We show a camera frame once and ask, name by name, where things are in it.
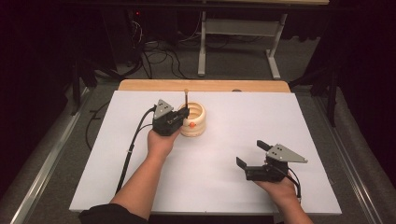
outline person's left hand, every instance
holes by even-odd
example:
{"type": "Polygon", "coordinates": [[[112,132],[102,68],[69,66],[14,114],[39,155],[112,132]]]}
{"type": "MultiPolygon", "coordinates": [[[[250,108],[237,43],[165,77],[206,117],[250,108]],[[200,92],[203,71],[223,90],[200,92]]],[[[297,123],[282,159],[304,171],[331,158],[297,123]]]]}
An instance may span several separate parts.
{"type": "Polygon", "coordinates": [[[165,161],[172,151],[175,139],[180,134],[180,129],[170,136],[160,136],[153,130],[148,132],[148,158],[165,161]]]}

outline dark background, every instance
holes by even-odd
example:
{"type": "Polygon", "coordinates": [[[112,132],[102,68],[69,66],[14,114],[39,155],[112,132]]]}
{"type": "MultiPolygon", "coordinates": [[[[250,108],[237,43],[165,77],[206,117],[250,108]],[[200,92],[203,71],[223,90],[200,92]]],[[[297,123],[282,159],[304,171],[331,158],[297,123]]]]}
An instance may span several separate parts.
{"type": "MultiPolygon", "coordinates": [[[[361,132],[395,186],[394,7],[385,0],[331,1],[331,7],[355,7],[359,12],[338,13],[331,20],[327,14],[291,13],[282,38],[299,36],[304,41],[321,36],[307,74],[326,66],[342,47],[339,86],[361,132]]],[[[191,34],[199,17],[198,12],[189,11],[141,12],[138,19],[147,35],[173,44],[177,43],[176,31],[191,34]]],[[[254,19],[273,15],[219,12],[215,16],[254,19]]],[[[3,1],[0,30],[3,195],[63,111],[67,103],[64,91],[71,84],[75,59],[83,55],[106,67],[114,62],[101,13],[96,9],[65,9],[49,0],[3,1]]]]}

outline white board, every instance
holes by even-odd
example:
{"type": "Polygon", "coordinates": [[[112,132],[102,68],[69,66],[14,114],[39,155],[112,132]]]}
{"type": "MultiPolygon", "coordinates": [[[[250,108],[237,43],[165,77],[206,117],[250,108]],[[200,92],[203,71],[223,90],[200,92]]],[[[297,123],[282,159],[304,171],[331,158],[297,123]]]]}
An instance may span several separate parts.
{"type": "MultiPolygon", "coordinates": [[[[71,211],[108,203],[115,194],[136,127],[159,99],[177,109],[184,92],[115,91],[91,156],[79,181],[71,211]]],[[[236,163],[263,165],[257,140],[277,143],[308,159],[289,166],[302,183],[306,213],[341,214],[318,152],[293,93],[189,92],[189,100],[206,109],[206,130],[196,138],[180,135],[169,155],[157,190],[153,213],[194,215],[269,215],[276,207],[267,193],[236,163]]],[[[143,124],[150,124],[152,114],[143,124]]],[[[125,181],[147,154],[147,133],[137,136],[125,181]]]]}

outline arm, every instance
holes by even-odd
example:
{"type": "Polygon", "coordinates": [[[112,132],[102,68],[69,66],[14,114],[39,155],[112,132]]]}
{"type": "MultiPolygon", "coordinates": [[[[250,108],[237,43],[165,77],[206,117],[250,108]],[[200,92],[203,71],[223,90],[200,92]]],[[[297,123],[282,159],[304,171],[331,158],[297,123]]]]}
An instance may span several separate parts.
{"type": "Polygon", "coordinates": [[[285,223],[313,223],[301,207],[296,196],[294,185],[289,179],[283,178],[283,180],[278,183],[262,181],[255,181],[255,183],[268,192],[285,219],[285,223]]]}
{"type": "Polygon", "coordinates": [[[110,203],[117,203],[130,213],[149,219],[163,164],[179,133],[160,136],[152,130],[148,132],[147,157],[110,203]]]}

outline sleeve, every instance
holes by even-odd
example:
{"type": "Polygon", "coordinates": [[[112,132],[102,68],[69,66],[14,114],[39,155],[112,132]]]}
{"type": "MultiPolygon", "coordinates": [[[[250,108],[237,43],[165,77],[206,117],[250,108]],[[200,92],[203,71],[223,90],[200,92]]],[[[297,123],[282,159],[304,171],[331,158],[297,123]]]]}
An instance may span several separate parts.
{"type": "Polygon", "coordinates": [[[144,218],[130,213],[126,208],[116,203],[98,205],[90,210],[84,210],[78,218],[82,224],[148,224],[144,218]]]}

